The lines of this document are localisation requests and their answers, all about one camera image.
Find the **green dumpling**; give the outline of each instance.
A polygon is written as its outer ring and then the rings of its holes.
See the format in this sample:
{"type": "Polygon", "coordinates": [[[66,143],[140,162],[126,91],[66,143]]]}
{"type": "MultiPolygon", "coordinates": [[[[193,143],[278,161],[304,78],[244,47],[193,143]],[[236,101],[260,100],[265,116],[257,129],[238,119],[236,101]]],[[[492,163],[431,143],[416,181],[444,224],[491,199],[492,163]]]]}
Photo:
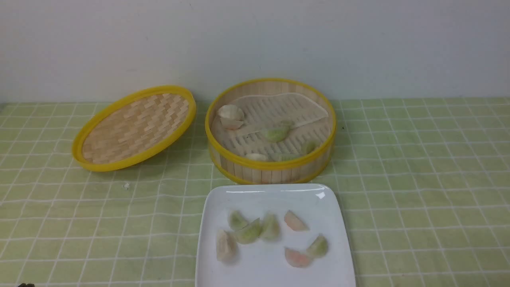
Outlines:
{"type": "Polygon", "coordinates": [[[257,218],[243,229],[234,232],[234,237],[241,244],[250,244],[259,238],[261,232],[260,219],[257,218]]]}
{"type": "Polygon", "coordinates": [[[233,231],[236,231],[248,225],[248,220],[244,219],[238,210],[234,210],[228,215],[228,225],[233,231]]]}
{"type": "Polygon", "coordinates": [[[313,241],[310,247],[307,248],[307,255],[312,258],[324,257],[329,247],[326,238],[321,234],[313,241]]]}
{"type": "Polygon", "coordinates": [[[264,222],[262,223],[262,232],[260,234],[260,238],[268,241],[274,241],[278,239],[280,236],[280,225],[278,224],[278,219],[276,215],[270,213],[264,217],[264,222]]]}
{"type": "Polygon", "coordinates": [[[292,125],[292,121],[281,121],[278,126],[263,130],[262,135],[268,142],[279,142],[287,137],[292,125]]]}

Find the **woven bamboo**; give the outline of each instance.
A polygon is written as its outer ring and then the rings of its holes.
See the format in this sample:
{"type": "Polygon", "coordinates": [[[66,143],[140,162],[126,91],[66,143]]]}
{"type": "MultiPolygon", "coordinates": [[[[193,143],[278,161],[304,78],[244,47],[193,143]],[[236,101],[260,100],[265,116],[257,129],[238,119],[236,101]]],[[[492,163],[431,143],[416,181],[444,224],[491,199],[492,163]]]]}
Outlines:
{"type": "Polygon", "coordinates": [[[169,137],[185,120],[189,102],[178,94],[154,94],[116,110],[85,138],[83,157],[114,163],[142,153],[169,137]]]}
{"type": "Polygon", "coordinates": [[[254,80],[227,90],[209,107],[206,118],[214,164],[232,180],[245,184],[309,181],[330,159],[335,128],[335,112],[323,95],[304,84],[283,79],[254,80]],[[236,104],[243,110],[245,124],[239,130],[222,127],[216,112],[226,104],[236,104]],[[267,142],[260,131],[284,119],[294,123],[287,138],[279,143],[267,142]],[[249,153],[271,159],[280,153],[299,154],[308,139],[319,142],[320,147],[292,161],[255,162],[244,158],[249,153]]]}

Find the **white wall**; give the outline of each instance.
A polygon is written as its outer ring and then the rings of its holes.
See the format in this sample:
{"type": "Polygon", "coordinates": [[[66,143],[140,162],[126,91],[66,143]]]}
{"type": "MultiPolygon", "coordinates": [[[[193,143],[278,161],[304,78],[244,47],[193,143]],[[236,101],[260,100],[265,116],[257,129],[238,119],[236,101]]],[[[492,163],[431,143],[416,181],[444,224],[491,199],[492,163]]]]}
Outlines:
{"type": "Polygon", "coordinates": [[[0,0],[0,97],[259,77],[328,97],[510,95],[510,0],[0,0]]]}

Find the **dumpling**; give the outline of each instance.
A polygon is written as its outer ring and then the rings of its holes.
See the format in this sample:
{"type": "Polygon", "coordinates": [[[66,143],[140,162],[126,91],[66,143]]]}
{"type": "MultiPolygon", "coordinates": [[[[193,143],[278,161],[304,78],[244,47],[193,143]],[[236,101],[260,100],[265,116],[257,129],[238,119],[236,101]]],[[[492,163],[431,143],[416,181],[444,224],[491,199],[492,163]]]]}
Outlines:
{"type": "Polygon", "coordinates": [[[287,137],[292,125],[292,121],[281,121],[277,127],[263,130],[262,135],[268,142],[279,142],[287,137]]]}
{"type": "Polygon", "coordinates": [[[220,122],[221,125],[228,130],[237,130],[244,124],[243,121],[237,121],[235,119],[225,117],[221,117],[220,122]]]}
{"type": "Polygon", "coordinates": [[[244,157],[249,160],[254,160],[254,161],[268,161],[267,156],[263,155],[263,154],[251,153],[251,154],[245,155],[244,157]]]}
{"type": "Polygon", "coordinates": [[[243,229],[237,230],[234,233],[234,237],[237,242],[241,244],[250,244],[259,238],[261,232],[260,219],[257,218],[250,224],[246,225],[243,229]]]}
{"type": "Polygon", "coordinates": [[[285,248],[285,259],[287,263],[296,268],[305,268],[312,263],[312,259],[305,254],[290,248],[285,248]]]}
{"type": "Polygon", "coordinates": [[[244,112],[236,105],[224,105],[218,109],[218,115],[221,118],[233,119],[240,121],[244,118],[244,112]]]}
{"type": "Polygon", "coordinates": [[[307,248],[307,255],[313,258],[324,257],[329,247],[326,238],[321,234],[307,248]]]}
{"type": "Polygon", "coordinates": [[[228,225],[233,231],[236,231],[248,225],[248,221],[238,210],[234,210],[228,215],[228,225]]]}
{"type": "Polygon", "coordinates": [[[307,154],[311,153],[312,151],[314,151],[314,149],[316,147],[317,147],[317,141],[315,141],[313,139],[309,139],[309,140],[305,141],[303,143],[303,145],[301,146],[301,154],[307,155],[307,154]]]}
{"type": "Polygon", "coordinates": [[[294,231],[309,230],[308,226],[290,210],[285,214],[284,221],[294,231]]]}
{"type": "Polygon", "coordinates": [[[236,242],[225,230],[218,230],[216,234],[216,259],[227,262],[236,256],[236,242]]]}
{"type": "Polygon", "coordinates": [[[278,239],[279,236],[280,225],[278,224],[278,219],[276,218],[276,215],[269,213],[266,217],[264,217],[260,238],[268,241],[274,241],[278,239]]]}

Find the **green tablecloth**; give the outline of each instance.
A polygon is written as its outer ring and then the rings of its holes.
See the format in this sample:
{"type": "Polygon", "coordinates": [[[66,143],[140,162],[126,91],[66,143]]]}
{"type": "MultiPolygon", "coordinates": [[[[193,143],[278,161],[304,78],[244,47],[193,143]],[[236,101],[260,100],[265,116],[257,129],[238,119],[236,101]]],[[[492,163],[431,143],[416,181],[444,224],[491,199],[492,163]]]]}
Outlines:
{"type": "MultiPolygon", "coordinates": [[[[335,154],[314,182],[338,194],[358,285],[508,286],[510,100],[333,104],[335,154]]],[[[194,286],[205,198],[232,183],[209,159],[208,104],[161,154],[91,173],[71,143],[105,106],[0,111],[0,286],[194,286]]]]}

